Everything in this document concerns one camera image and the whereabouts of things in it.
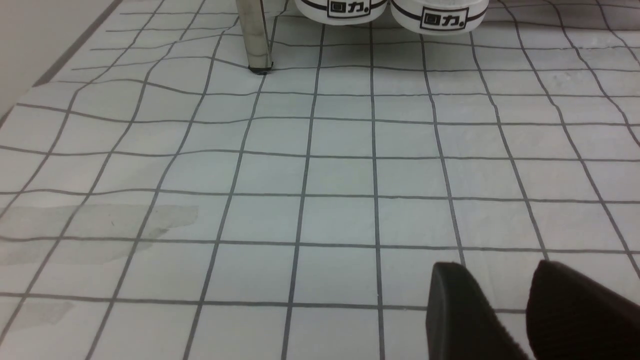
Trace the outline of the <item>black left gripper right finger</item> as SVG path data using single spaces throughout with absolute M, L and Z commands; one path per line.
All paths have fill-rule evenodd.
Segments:
M 525 309 L 537 360 L 637 360 L 640 308 L 555 260 L 534 271 Z

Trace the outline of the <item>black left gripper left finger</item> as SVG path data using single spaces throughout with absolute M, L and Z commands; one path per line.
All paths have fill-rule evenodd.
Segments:
M 456 262 L 432 267 L 425 316 L 430 360 L 527 360 L 473 275 Z

